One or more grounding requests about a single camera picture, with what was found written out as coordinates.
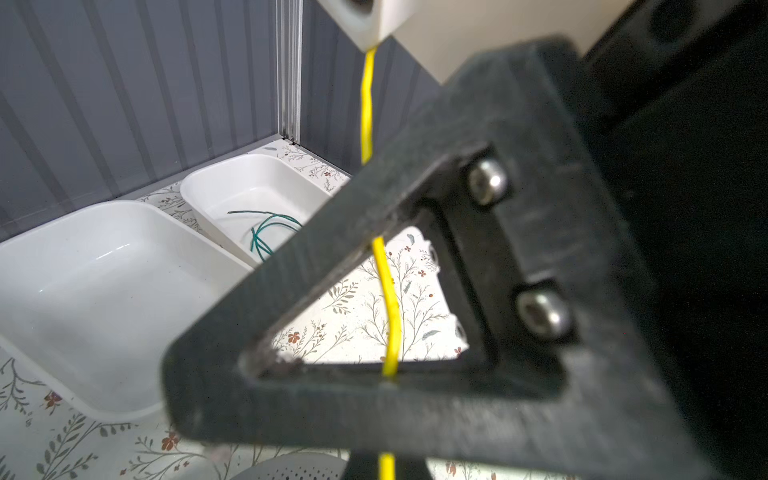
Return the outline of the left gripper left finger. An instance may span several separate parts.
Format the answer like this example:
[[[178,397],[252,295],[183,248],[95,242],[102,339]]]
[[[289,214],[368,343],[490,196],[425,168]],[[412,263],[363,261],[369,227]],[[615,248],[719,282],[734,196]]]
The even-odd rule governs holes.
[[[361,452],[351,452],[347,461],[342,480],[378,480],[379,455]]]

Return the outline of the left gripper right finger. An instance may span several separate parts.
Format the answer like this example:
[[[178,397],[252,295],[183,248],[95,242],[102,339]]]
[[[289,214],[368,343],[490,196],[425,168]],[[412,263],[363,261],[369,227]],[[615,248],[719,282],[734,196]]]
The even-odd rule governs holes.
[[[433,480],[425,459],[396,458],[396,480]]]

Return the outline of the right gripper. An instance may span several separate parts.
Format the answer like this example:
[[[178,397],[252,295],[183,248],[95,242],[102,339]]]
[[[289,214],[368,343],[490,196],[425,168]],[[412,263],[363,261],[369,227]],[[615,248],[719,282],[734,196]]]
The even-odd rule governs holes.
[[[520,44],[467,63],[421,107],[513,167],[497,205],[534,287],[577,328],[557,399],[430,412],[424,457],[600,479],[767,475],[767,5],[637,1],[582,60]]]

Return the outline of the dark grey foam spool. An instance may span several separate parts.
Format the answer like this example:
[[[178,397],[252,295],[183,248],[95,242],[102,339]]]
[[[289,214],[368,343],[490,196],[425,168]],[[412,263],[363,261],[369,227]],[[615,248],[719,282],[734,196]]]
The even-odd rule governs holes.
[[[233,480],[337,480],[347,461],[321,453],[295,453],[279,456],[252,466]]]

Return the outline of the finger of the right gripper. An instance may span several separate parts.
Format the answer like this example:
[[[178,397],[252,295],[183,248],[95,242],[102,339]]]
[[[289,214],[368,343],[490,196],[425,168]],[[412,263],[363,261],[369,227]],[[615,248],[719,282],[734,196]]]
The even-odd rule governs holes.
[[[655,285],[594,162],[597,89],[550,36],[475,55],[161,363],[172,423],[211,443],[391,452],[585,479],[713,479]],[[415,226],[468,347],[283,361],[274,337]]]

